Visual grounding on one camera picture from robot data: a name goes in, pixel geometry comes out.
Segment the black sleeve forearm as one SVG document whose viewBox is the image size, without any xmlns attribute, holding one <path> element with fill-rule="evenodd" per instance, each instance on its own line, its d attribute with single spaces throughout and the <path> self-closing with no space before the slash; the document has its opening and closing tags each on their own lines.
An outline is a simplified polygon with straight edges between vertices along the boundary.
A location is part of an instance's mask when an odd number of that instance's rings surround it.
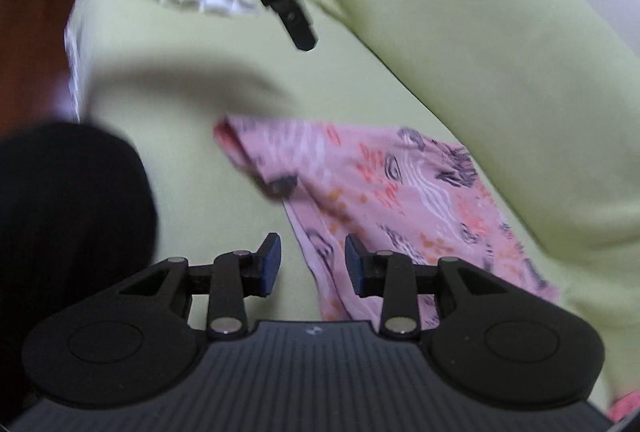
<svg viewBox="0 0 640 432">
<path fill-rule="evenodd" d="M 44 320 L 144 270 L 157 212 L 134 146 L 53 122 L 1 141 L 1 422 L 35 398 L 22 349 Z"/>
</svg>

